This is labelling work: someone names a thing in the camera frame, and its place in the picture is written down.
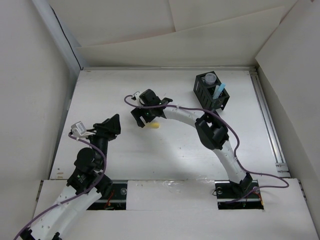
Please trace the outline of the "yellow highlighter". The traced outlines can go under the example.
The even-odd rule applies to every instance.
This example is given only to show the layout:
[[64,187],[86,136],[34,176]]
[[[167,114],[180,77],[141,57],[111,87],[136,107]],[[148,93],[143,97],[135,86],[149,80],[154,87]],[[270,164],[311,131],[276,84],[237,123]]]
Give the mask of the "yellow highlighter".
[[148,129],[158,129],[160,127],[160,123],[159,122],[150,122],[150,123],[147,123],[145,125],[145,127]]

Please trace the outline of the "black two-slot organizer box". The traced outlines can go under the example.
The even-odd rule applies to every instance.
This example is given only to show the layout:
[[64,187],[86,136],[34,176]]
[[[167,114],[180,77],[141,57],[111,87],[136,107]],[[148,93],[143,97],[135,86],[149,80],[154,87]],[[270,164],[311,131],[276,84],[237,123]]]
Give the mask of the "black two-slot organizer box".
[[[205,83],[205,75],[207,73],[214,73],[217,77],[215,84],[207,85]],[[213,94],[215,91],[215,88],[217,85],[222,84],[219,77],[214,71],[202,73],[195,76],[195,82],[193,87],[193,92],[195,93],[195,96],[197,97],[200,105],[203,109],[206,110],[224,110],[224,108],[227,105],[227,102],[230,98],[230,95],[226,91],[226,87],[224,88],[223,92],[217,99],[213,99]]]

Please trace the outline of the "clear jar of paper clips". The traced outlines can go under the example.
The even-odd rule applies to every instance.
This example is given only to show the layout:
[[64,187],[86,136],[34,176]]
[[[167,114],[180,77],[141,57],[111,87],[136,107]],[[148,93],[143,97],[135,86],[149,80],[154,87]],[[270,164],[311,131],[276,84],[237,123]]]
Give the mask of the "clear jar of paper clips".
[[204,77],[204,82],[207,85],[213,85],[216,83],[216,81],[217,81],[217,76],[212,72],[207,73]]

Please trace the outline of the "blue highlighter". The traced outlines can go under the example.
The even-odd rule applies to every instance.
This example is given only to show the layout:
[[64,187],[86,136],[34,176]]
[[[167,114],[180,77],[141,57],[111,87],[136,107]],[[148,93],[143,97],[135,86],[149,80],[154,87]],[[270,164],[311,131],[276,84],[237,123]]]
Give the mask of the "blue highlighter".
[[223,90],[225,89],[225,84],[224,83],[221,83],[220,85],[217,85],[215,87],[215,90],[214,90],[214,93],[212,95],[212,98],[213,99],[218,99],[221,95],[221,93],[223,92]]

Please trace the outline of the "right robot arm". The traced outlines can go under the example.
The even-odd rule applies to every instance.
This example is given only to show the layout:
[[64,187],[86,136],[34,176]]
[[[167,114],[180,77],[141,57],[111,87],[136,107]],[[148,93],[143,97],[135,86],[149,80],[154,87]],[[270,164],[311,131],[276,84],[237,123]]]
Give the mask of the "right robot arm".
[[141,128],[155,118],[175,120],[194,127],[202,145],[213,151],[224,167],[235,197],[243,197],[250,191],[252,177],[237,162],[229,140],[228,126],[216,112],[173,105],[172,99],[167,97],[160,99],[151,89],[126,96],[125,102],[127,98],[135,102],[131,114]]

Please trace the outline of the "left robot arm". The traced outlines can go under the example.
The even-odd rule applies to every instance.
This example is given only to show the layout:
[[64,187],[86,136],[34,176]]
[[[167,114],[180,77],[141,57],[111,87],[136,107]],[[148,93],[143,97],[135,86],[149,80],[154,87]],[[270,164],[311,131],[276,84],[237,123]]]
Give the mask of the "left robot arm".
[[113,182],[106,176],[108,144],[120,133],[119,114],[95,123],[92,129],[81,121],[71,126],[68,137],[86,147],[77,153],[75,169],[54,204],[28,222],[16,239],[62,240],[82,213],[111,194]]

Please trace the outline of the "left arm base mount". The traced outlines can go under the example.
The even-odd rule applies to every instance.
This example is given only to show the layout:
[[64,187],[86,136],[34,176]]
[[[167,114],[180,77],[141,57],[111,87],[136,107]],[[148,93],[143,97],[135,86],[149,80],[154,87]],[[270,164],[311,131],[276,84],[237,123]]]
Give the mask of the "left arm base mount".
[[128,181],[116,180],[113,182],[108,196],[103,196],[88,207],[89,211],[122,211],[126,210]]

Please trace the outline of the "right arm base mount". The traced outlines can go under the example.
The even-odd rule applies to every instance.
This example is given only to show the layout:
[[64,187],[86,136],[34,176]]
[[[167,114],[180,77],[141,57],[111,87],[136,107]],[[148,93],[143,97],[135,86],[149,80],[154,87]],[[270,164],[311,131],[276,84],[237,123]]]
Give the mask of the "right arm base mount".
[[259,186],[254,180],[244,193],[236,193],[235,188],[228,180],[219,180],[214,183],[212,195],[216,197],[219,210],[263,210],[264,203],[259,190],[252,189]]

